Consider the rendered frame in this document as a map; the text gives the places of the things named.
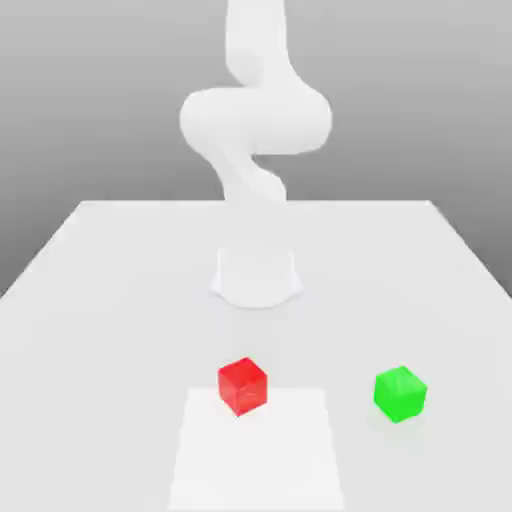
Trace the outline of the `small red cube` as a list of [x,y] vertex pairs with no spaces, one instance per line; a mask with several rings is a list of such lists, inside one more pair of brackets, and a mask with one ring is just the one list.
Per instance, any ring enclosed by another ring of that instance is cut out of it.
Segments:
[[221,367],[217,382],[220,398],[237,417],[267,402],[267,374],[249,357]]

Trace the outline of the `small green cube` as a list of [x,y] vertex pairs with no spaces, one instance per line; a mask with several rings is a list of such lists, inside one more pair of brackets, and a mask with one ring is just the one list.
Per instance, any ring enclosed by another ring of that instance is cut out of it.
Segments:
[[400,366],[376,376],[373,399],[393,423],[400,423],[423,411],[427,390],[419,377]]

